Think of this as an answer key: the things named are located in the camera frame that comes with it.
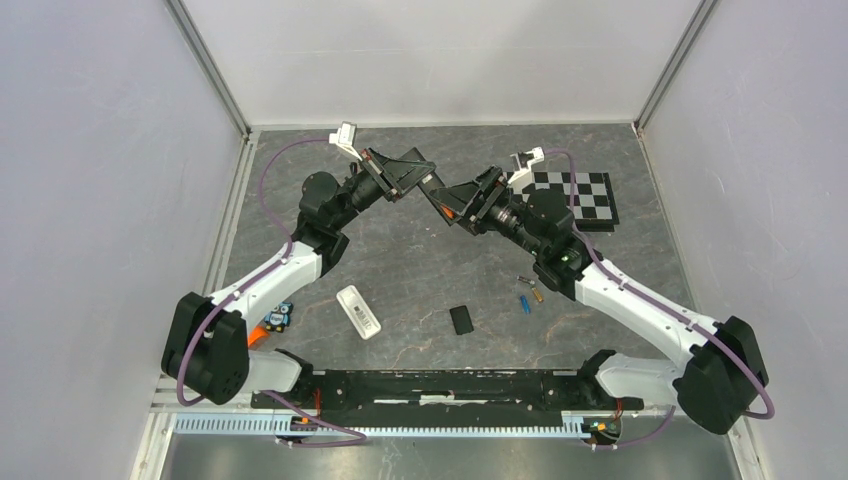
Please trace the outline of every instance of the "blue battery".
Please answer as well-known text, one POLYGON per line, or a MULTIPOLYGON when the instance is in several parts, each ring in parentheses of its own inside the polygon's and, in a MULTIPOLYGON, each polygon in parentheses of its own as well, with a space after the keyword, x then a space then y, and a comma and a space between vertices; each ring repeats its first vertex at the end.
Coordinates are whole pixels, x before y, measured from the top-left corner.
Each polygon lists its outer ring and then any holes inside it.
POLYGON ((527 297, 524 295, 521 296, 521 307, 524 308, 524 313, 530 313, 530 304, 527 303, 527 297))

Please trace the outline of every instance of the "orange component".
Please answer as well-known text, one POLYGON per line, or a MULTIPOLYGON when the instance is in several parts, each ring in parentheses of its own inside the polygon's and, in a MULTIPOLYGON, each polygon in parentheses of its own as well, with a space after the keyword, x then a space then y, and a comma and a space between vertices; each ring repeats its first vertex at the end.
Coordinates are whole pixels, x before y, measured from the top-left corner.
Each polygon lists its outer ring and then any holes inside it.
POLYGON ((321 418, 321 389, 315 389, 315 416, 321 418))
POLYGON ((270 337, 271 334, 265 331, 265 327, 258 325, 256 328, 250 332, 250 335, 247 336, 247 348, 258 347, 262 340, 270 337))

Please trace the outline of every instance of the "white bracket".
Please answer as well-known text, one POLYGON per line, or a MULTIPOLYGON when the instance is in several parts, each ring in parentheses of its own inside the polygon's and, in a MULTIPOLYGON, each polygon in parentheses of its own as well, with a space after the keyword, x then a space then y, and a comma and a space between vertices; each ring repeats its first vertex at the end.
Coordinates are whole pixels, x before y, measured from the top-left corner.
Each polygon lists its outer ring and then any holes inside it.
POLYGON ((545 152, 542 147, 536 147, 524 153, 513 153, 512 159, 515 160, 515 172, 509 178, 507 185, 513 192, 519 193, 524 190, 524 187, 533 183, 532 167, 545 160, 545 152))
MULTIPOLYGON (((676 310, 697 323, 704 330, 715 333, 715 320, 683 308, 648 287, 625 275, 609 260, 603 260, 606 269, 623 282, 641 290, 657 302, 676 310)), ((670 358, 678 369, 686 368, 686 363, 692 358, 693 345, 701 346, 706 339, 699 333, 686 328, 671 315, 642 300, 626 289, 619 288, 618 283, 607 278, 597 265, 592 264, 583 270, 583 278, 575 282, 575 299, 596 310, 606 313, 621 324, 636 332, 640 337, 651 342, 666 357, 670 358)))
POLYGON ((330 134, 330 145, 335 145, 342 152, 353 157, 357 161, 362 161, 362 157, 356 148, 353 147, 353 142, 356 137, 356 124, 350 122, 342 122, 342 126, 336 130, 336 133, 330 134))
POLYGON ((671 360, 630 358, 617 353, 601 364, 595 378, 611 397, 635 397, 646 404, 677 405, 671 382, 682 374, 671 360))
MULTIPOLYGON (((297 415, 289 410, 273 413, 247 413, 243 415, 180 413, 174 424, 174 433, 181 435, 278 435, 278 436, 330 436, 338 432, 328 428, 298 430, 292 427, 297 415)), ((562 426, 556 427, 356 427, 349 428, 369 437, 419 437, 419 438, 588 438, 581 425, 583 417, 562 415, 562 426)))

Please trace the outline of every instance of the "white rectangular object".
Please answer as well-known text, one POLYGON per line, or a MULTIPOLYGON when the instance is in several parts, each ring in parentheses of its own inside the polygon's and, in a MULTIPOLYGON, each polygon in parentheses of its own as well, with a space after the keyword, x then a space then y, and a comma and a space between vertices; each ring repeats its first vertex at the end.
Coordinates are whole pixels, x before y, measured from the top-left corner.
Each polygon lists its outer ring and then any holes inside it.
POLYGON ((349 285, 343 288, 336 294, 336 299, 342 304, 342 309, 363 340, 368 340, 380 332, 382 329, 380 322, 368 308, 368 304, 365 303, 365 299, 362 298, 356 287, 349 285))

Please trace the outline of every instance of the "white panel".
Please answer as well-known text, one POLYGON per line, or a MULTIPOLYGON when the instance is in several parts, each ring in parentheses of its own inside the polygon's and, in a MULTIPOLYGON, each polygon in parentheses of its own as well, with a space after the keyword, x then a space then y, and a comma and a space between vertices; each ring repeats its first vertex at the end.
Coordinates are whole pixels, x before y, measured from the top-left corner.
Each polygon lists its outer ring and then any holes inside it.
POLYGON ((240 139, 161 2, 0 18, 0 478, 127 478, 240 139))
POLYGON ((697 0, 187 0, 254 125, 629 121, 697 0))
POLYGON ((274 310, 280 304, 281 298, 289 298, 294 292, 321 278, 321 255, 315 253, 312 247, 301 242, 294 242, 291 256, 284 259, 286 250, 286 247, 281 248, 265 263, 237 280, 236 283, 209 294, 213 302, 219 305, 231 294, 240 292, 242 285, 271 265, 283 260, 282 265, 277 265, 274 270, 265 274, 250 287, 246 294, 239 293, 238 298, 224 308, 228 312, 236 310, 241 312, 242 318, 247 322, 247 331, 253 330, 253 327, 260 323, 268 312, 274 310))
POLYGON ((709 333, 715 333, 712 325, 714 320, 683 308, 633 280, 610 260, 605 259, 602 264, 611 275, 617 275, 622 280, 622 288, 593 264, 583 269, 583 278, 574 283, 575 300, 614 318, 657 347, 679 368, 686 368, 692 358, 692 346, 703 345, 704 337, 685 327, 675 317, 637 297, 624 288, 624 283, 687 318, 690 325, 698 325, 709 333))
POLYGON ((699 306, 756 329, 772 478, 845 476, 846 23, 842 0, 721 2, 646 132, 699 306))

